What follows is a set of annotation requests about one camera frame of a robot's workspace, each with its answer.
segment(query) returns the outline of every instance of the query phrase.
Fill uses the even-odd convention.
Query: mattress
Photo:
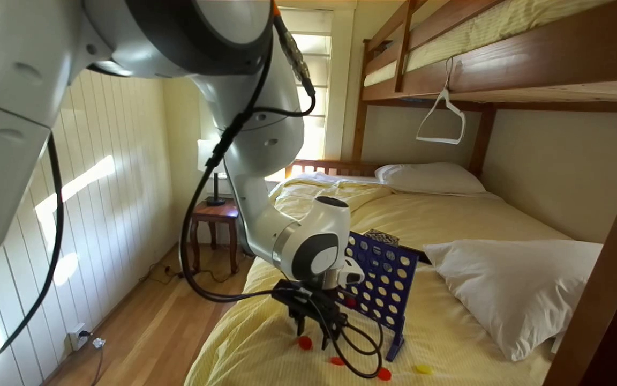
[[[408,72],[426,64],[453,57],[482,45],[520,33],[524,29],[582,12],[610,0],[504,0],[498,5],[481,12],[473,19],[458,23],[430,43],[416,47],[408,57]],[[395,61],[366,75],[364,86],[374,86],[395,77]]]
[[[414,194],[398,192],[374,180],[293,180],[272,192],[277,208],[302,219],[315,194],[334,194],[350,201],[354,229],[382,229],[401,238],[401,243],[421,248],[456,238],[566,238],[564,234],[514,210],[490,192],[481,194]],[[257,259],[245,291],[268,288],[280,271]],[[406,338],[395,362],[391,384],[543,384],[550,365],[543,345],[527,360],[506,362],[485,327],[447,291],[440,274],[417,264]],[[351,313],[350,321],[377,336],[371,318]],[[358,384],[350,368],[332,365],[334,347],[319,348],[322,330],[306,321],[312,348],[301,348],[296,326],[287,308],[272,298],[252,298],[233,303],[202,347],[186,384]],[[374,368],[373,357],[348,357],[363,371]]]

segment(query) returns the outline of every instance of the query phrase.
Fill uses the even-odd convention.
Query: white wall
[[[186,203],[202,177],[197,169],[197,139],[202,136],[200,89],[188,78],[167,78],[165,83],[165,120],[170,140],[170,164],[174,177],[174,211],[183,219]]]
[[[500,110],[482,180],[574,238],[604,240],[617,214],[617,113]]]
[[[6,386],[41,384],[62,360],[66,327],[96,327],[175,234],[161,81],[82,72],[54,134],[64,183],[83,175],[83,189],[66,197],[61,270],[69,277],[55,274],[37,317],[0,356],[0,384]],[[87,169],[109,161],[113,170],[87,177]],[[42,284],[51,243],[34,208],[50,194],[46,154],[0,248],[0,342]]]
[[[449,161],[470,164],[476,144],[477,113],[468,110],[464,136],[458,145],[417,140],[421,120],[428,109],[422,107],[379,107],[371,104],[366,113],[364,132],[364,161],[391,163],[391,161]],[[456,136],[460,132],[460,120],[438,109],[422,128],[425,134]]]

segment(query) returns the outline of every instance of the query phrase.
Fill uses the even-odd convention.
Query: pillow
[[[449,291],[514,362],[566,330],[601,250],[576,240],[425,247]]]
[[[379,181],[396,190],[433,194],[485,192],[482,181],[455,163],[398,163],[374,169]]]

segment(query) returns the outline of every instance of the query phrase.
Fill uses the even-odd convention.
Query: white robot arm
[[[298,110],[296,77],[272,43],[272,0],[27,0],[0,1],[0,241],[46,145],[66,86],[92,66],[112,75],[188,75],[220,128],[245,109],[272,48],[257,104]],[[263,175],[302,145],[302,120],[252,113],[225,166],[252,252],[289,278],[334,286],[361,278],[348,259],[350,210],[319,198],[296,222],[268,203]]]

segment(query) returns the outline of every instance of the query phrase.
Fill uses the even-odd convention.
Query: blue plastic rack
[[[348,284],[339,301],[379,321],[395,331],[385,360],[395,360],[403,347],[403,324],[416,264],[425,259],[422,250],[398,247],[396,240],[363,235],[351,231],[348,254],[364,270],[364,281]]]

